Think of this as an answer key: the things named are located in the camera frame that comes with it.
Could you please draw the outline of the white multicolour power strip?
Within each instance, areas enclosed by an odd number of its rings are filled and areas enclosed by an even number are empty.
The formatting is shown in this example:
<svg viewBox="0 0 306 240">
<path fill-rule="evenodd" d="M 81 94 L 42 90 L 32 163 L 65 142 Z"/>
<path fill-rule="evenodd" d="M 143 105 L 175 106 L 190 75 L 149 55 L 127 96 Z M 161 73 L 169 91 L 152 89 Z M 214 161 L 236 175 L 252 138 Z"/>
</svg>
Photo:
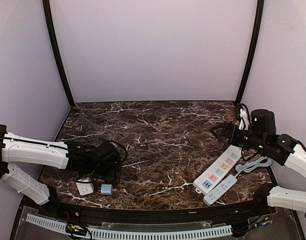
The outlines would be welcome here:
<svg viewBox="0 0 306 240">
<path fill-rule="evenodd" d="M 202 174 L 193 186 L 198 194 L 207 195 L 230 172 L 242 157 L 242 148 L 230 145 Z"/>
</svg>

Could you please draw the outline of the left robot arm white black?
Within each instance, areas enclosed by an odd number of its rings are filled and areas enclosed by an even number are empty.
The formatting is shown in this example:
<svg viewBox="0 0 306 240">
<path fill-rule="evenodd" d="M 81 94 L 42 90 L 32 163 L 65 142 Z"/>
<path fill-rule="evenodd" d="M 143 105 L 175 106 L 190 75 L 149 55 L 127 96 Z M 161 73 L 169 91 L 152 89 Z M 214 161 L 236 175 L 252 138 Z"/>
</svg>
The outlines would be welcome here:
<svg viewBox="0 0 306 240">
<path fill-rule="evenodd" d="M 86 185 L 97 180 L 117 182 L 122 163 L 128 154 L 118 149 L 126 148 L 113 140 L 99 146 L 83 145 L 72 141 L 41 141 L 13 134 L 6 125 L 0 124 L 0 181 L 6 182 L 18 193 L 33 200 L 37 205 L 57 208 L 57 190 L 33 179 L 17 166 L 29 163 L 49 166 L 68 172 L 76 172 L 76 183 Z"/>
</svg>

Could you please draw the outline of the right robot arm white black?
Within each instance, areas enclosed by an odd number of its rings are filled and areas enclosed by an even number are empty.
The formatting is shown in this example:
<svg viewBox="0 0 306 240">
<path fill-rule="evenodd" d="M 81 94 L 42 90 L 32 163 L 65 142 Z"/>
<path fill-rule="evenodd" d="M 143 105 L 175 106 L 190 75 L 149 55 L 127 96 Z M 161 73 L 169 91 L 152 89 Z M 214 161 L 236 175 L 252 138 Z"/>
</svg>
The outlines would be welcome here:
<svg viewBox="0 0 306 240">
<path fill-rule="evenodd" d="M 239 129 L 237 125 L 221 122 L 210 132 L 220 142 L 252 149 L 306 178 L 306 147 L 288 134 L 276 133 L 275 114 L 267 109 L 251 112 L 251 128 Z M 272 183 L 263 184 L 253 194 L 257 214 L 266 207 L 280 207 L 306 213 L 306 192 L 282 188 Z"/>
</svg>

